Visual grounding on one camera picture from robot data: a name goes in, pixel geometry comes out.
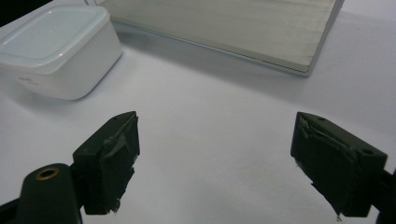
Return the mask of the white lidded container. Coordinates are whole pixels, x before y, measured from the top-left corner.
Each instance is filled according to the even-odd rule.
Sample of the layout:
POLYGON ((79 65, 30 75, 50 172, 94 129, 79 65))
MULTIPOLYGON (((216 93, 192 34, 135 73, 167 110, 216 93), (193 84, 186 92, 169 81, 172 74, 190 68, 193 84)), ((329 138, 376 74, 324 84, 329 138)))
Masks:
POLYGON ((26 89, 62 100, 87 95, 121 56, 107 10, 63 5, 0 40, 0 72, 26 89))

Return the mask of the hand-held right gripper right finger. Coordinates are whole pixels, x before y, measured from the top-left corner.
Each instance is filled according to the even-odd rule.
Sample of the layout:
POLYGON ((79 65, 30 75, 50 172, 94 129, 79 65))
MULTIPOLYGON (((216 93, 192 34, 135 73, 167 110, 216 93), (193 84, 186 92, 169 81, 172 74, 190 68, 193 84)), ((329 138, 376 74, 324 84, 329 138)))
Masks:
POLYGON ((389 215, 386 153, 328 119, 299 112, 290 155, 336 214, 367 217, 375 207, 389 215))

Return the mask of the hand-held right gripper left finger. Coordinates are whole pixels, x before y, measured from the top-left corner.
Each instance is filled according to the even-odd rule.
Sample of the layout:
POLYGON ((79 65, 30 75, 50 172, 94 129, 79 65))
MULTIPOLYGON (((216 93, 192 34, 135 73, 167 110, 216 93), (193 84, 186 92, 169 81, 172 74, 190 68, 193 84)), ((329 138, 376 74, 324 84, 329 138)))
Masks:
POLYGON ((135 111, 108 120, 73 153, 87 215, 117 212, 140 155, 135 111))

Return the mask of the light wooden board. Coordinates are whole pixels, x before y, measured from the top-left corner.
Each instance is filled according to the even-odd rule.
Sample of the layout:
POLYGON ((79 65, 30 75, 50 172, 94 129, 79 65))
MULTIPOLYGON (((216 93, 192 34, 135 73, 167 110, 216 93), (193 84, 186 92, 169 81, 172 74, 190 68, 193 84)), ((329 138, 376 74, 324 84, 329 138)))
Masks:
POLYGON ((308 77, 345 0, 84 0, 111 20, 308 77))

